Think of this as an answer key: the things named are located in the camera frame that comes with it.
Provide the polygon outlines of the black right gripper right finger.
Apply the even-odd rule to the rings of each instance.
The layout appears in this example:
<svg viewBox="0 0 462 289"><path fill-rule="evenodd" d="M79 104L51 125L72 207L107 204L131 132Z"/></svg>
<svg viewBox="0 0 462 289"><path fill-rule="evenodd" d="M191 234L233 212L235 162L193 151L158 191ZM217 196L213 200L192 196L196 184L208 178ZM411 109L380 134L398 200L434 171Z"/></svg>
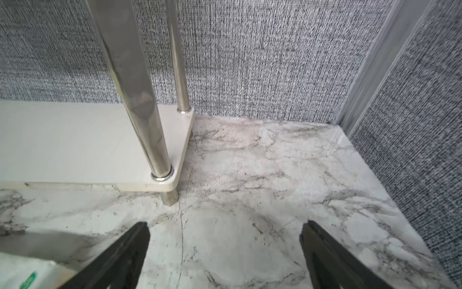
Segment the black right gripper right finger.
<svg viewBox="0 0 462 289"><path fill-rule="evenodd" d="M390 289L313 220L303 224L299 237L314 289Z"/></svg>

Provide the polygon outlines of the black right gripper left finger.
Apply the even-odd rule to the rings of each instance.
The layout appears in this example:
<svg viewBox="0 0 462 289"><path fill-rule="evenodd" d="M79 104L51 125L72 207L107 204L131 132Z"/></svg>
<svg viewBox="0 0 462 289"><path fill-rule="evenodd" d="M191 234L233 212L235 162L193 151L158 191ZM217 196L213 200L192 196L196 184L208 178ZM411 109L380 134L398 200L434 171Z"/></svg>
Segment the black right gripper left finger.
<svg viewBox="0 0 462 289"><path fill-rule="evenodd" d="M149 247L146 222L138 222L86 268L64 283L63 289L134 289Z"/></svg>

